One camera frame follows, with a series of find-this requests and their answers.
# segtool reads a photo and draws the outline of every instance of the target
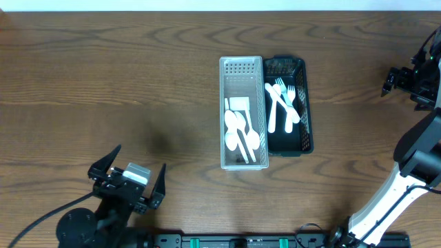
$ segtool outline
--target table surface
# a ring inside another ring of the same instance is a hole
[[[331,229],[364,206],[399,138],[426,112],[380,98],[390,67],[437,28],[434,12],[5,13],[0,20],[0,247],[92,188],[89,166],[158,174],[160,209],[130,225],[187,234]],[[292,54],[307,64],[315,150],[259,172],[220,167],[218,60]],[[97,199],[77,207],[95,210]],[[426,194],[389,228],[439,247],[441,198]],[[56,247],[63,213],[18,247]]]

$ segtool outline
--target fork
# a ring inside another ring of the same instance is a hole
[[[290,103],[296,98],[296,90],[293,85],[288,85],[288,98]],[[288,115],[287,120],[285,121],[285,132],[288,134],[292,133],[292,121]]]
[[[281,78],[277,78],[276,83],[280,86],[280,90],[282,91],[282,95],[285,100],[285,103],[287,104],[288,107],[292,107],[292,109],[294,110],[294,111],[292,111],[292,113],[294,114],[292,116],[293,123],[298,123],[300,121],[300,117],[299,117],[296,109],[294,109],[294,106],[292,105],[291,101],[289,100],[289,97],[287,95],[287,87],[285,86],[285,84],[283,83],[283,80]]]

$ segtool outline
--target cable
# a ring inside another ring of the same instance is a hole
[[[306,247],[302,245],[302,241],[301,241],[301,240],[297,239],[297,233],[300,233],[300,232],[302,231],[303,227],[309,227],[309,226],[318,227],[319,230],[321,230],[323,234],[326,234],[326,233],[323,231],[322,227],[320,227],[319,225],[317,225],[317,224],[315,224],[315,223],[306,223],[306,224],[304,224],[304,225],[301,226],[300,229],[294,234],[294,238],[296,239],[296,242],[297,242],[302,248],[306,248]],[[321,248],[321,247],[324,247],[324,246],[325,246],[325,239],[326,239],[326,235],[325,235],[325,237],[323,238],[322,244],[319,245],[319,246],[317,246],[317,248]]]
[[[387,216],[389,216],[389,214],[392,213],[392,211],[404,200],[404,198],[406,198],[406,196],[408,194],[410,194],[412,192],[412,190],[414,189],[425,189],[428,192],[434,193],[434,194],[441,194],[440,190],[436,190],[436,189],[431,189],[427,186],[421,186],[421,185],[415,185],[415,186],[411,186],[409,188],[407,188],[407,190],[403,193],[403,195],[392,205],[392,207],[384,214],[384,216],[378,220],[375,225],[363,236],[363,238],[361,238],[356,244],[354,245],[349,245],[349,247],[358,247],[359,245],[361,245],[362,242],[364,242],[366,240],[367,237],[369,237],[369,235],[371,235],[373,233],[373,231],[375,231],[375,229],[381,225],[381,223],[387,218]]]
[[[60,211],[63,211],[64,209],[67,209],[77,203],[82,202],[83,200],[86,200],[88,198],[90,198],[91,196],[94,195],[94,192],[91,192],[83,197],[80,197],[74,201],[72,201],[71,203],[68,203],[66,205],[63,205],[55,210],[50,211],[49,213],[43,215],[42,217],[40,217],[38,220],[34,221],[33,223],[31,223],[30,225],[28,225],[23,231],[21,231],[21,233],[19,235],[17,235],[17,237],[14,238],[14,240],[8,245],[8,248],[13,248],[16,243],[24,236],[26,235],[32,228],[34,228],[35,226],[37,226],[38,224],[40,224],[43,220],[53,216],[54,214],[57,214]]]

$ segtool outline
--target green strip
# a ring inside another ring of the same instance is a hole
[[[280,245],[280,248],[289,248],[289,243],[287,238],[281,238],[278,240],[278,243]]]
[[[190,238],[190,248],[199,248],[199,239],[198,238]]]

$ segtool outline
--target white wall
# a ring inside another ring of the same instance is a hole
[[[0,0],[4,11],[441,10],[441,0]]]

